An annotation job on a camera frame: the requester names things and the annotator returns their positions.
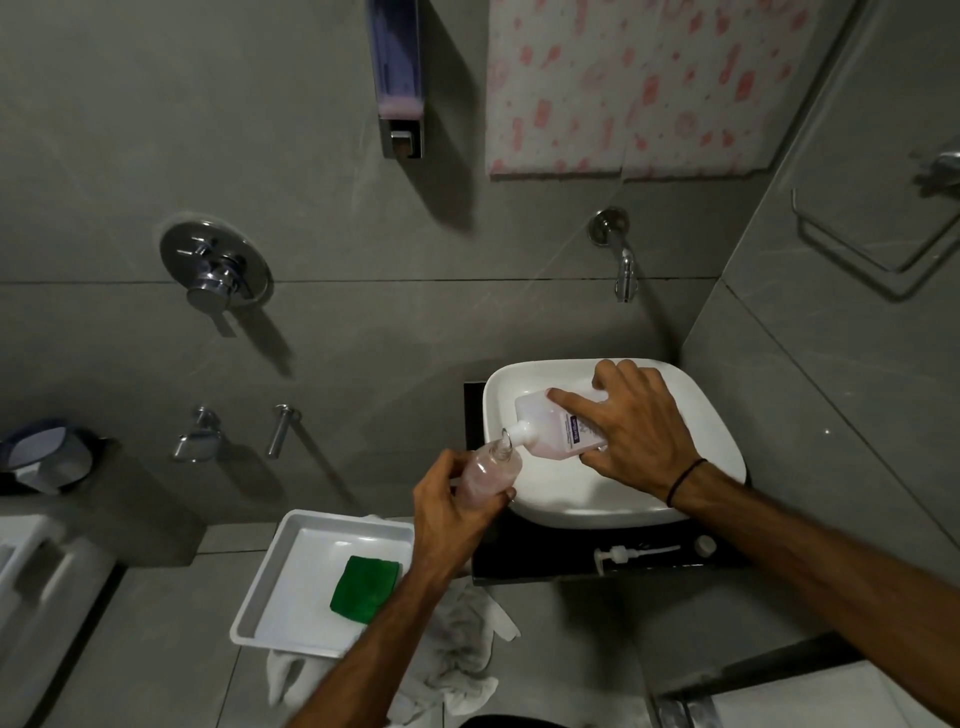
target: grey marble tile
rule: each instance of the grey marble tile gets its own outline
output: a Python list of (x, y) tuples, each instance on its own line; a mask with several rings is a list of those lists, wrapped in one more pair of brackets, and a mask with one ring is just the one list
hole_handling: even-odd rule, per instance
[(830, 629), (792, 587), (755, 569), (651, 571), (617, 586), (654, 695), (708, 683)]
[(220, 523), (206, 528), (197, 553), (265, 551), (274, 539), (275, 522)]
[(260, 557), (129, 570), (44, 725), (215, 728), (238, 651), (229, 627)]
[(960, 583), (960, 550), (722, 283), (681, 363), (760, 491)]
[[(464, 444), (463, 383), (542, 358), (671, 358), (709, 280), (291, 283), (223, 336), (172, 284), (0, 286), (0, 427), (61, 414), (118, 437), (208, 523), (291, 508), (409, 515), (410, 490)], [(169, 452), (194, 405), (220, 416), (217, 462)], [(278, 460), (274, 407), (296, 406)]]
[(943, 69), (960, 55), (949, 44), (936, 58), (922, 49), (940, 47), (958, 22), (956, 4), (872, 6), (724, 274), (955, 541), (957, 228), (909, 272), (886, 275), (816, 231), (800, 236), (789, 191), (888, 265), (953, 219), (955, 201), (919, 194), (913, 177), (921, 150), (955, 134), (960, 100)]
[[(647, 728), (643, 675), (610, 582), (491, 587), (520, 630), (496, 640), (487, 674), (499, 680), (478, 715), (548, 720), (565, 728)], [(467, 718), (447, 715), (446, 728)]]
[(243, 232), (277, 280), (612, 278), (583, 234), (611, 202), (645, 275), (716, 276), (766, 184), (491, 182), (483, 3), (421, 9), (409, 164), (380, 152), (362, 4), (84, 7), (0, 9), (2, 280), (167, 280), (156, 242), (184, 214)]
[[(294, 711), (281, 701), (267, 704), (267, 650), (241, 647), (230, 679), (227, 700), (217, 728), (282, 728)], [(437, 706), (408, 728), (444, 728), (444, 711)]]

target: hand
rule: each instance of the hand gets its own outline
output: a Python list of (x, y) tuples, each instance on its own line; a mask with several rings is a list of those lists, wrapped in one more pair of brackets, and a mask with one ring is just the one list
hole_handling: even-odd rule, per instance
[(443, 589), (473, 555), (496, 514), (516, 495), (509, 488), (479, 508), (458, 504), (450, 493), (450, 478), (463, 471), (471, 455), (444, 450), (414, 488), (414, 558), (410, 571), (427, 576)]
[(562, 389), (547, 397), (567, 412), (594, 422), (607, 438), (605, 450), (591, 450), (581, 462), (601, 475), (666, 500), (674, 481), (700, 455), (677, 403), (656, 369), (639, 369), (624, 359), (604, 359), (593, 374), (594, 389), (607, 390), (603, 402)]

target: white sink basin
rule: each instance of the white sink basin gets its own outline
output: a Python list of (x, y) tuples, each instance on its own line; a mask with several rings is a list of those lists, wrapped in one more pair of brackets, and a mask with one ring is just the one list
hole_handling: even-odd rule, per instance
[[(487, 442), (516, 422), (514, 400), (547, 387), (589, 388), (600, 359), (553, 359), (511, 364), (487, 381), (483, 393), (483, 425)], [(707, 396), (687, 374), (654, 359), (634, 359), (638, 367), (663, 374), (677, 401), (693, 443), (701, 456), (744, 482), (747, 469), (733, 437)], [(627, 488), (580, 462), (579, 458), (547, 460), (519, 449), (523, 470), (516, 479), (514, 510), (523, 518), (554, 528), (625, 528), (680, 521), (686, 516), (662, 501)]]

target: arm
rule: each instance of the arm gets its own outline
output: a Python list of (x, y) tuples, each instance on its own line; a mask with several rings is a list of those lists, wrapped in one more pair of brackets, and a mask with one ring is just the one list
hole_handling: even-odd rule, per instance
[[(551, 400), (607, 435), (581, 456), (602, 475), (666, 499), (699, 455), (655, 369), (597, 365), (596, 403), (552, 390)], [(790, 582), (804, 601), (929, 710), (960, 725), (960, 591), (931, 574), (776, 505), (710, 463), (683, 482), (673, 504), (755, 562)]]
[(482, 507), (458, 506), (450, 477), (469, 453), (445, 450), (414, 490), (414, 556), (410, 570), (356, 644), (331, 670), (289, 728), (383, 728), (387, 711), (434, 607), (493, 518), (510, 502), (511, 488)]

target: dish rag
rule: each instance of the dish rag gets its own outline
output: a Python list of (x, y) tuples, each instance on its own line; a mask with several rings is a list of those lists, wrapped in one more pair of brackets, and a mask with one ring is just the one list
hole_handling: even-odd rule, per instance
[[(473, 586), (468, 576), (451, 582), (400, 681), (387, 711), (390, 722), (406, 725), (440, 702), (453, 716), (480, 710), (499, 682), (477, 674), (490, 662), (494, 634), (510, 642), (520, 631), (503, 607)], [(270, 704), (283, 700), (297, 710), (336, 664), (336, 658), (271, 650), (267, 656)], [(291, 681), (296, 667), (300, 674)]]

